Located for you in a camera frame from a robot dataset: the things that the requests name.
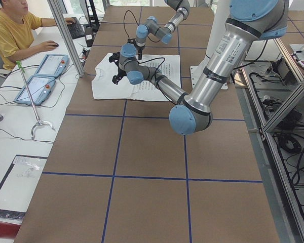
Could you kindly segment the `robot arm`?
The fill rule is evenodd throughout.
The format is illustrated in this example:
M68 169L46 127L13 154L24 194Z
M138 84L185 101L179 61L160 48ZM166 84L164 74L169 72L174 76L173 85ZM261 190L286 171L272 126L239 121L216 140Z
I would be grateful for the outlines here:
M146 38L149 34L154 35L164 44L168 44L172 39L172 34L179 24L189 16L190 4L187 0L169 0L164 1L169 7L176 11L175 15L164 26L160 26L156 17L149 16L143 24L138 25L136 29L136 38L134 46L137 49L138 59L142 59L142 52L145 48Z
M288 1L230 1L225 32L213 54L206 59L200 77L190 93L170 81L158 68L141 63L146 38L152 34L167 44L177 26L189 16L188 1L167 1L175 15L160 27L155 17L149 17L136 30L136 38L113 53L109 61L118 68L112 79L117 84L127 77L130 84L151 82L174 107L169 121L172 129L189 135L208 128L213 119L210 105L234 69L245 59L255 41L282 37L287 30Z

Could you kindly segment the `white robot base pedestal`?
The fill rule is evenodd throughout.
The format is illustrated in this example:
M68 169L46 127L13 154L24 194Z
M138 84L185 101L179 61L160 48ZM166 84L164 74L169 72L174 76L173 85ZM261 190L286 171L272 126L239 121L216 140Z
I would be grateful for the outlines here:
M204 68L206 67L219 42L221 41L222 36L225 33L225 21L230 14L229 3L229 0L197 1L198 7L211 7L212 5L216 5L216 11L214 12L214 20L205 52L205 57L198 66L190 67L192 87L196 85Z

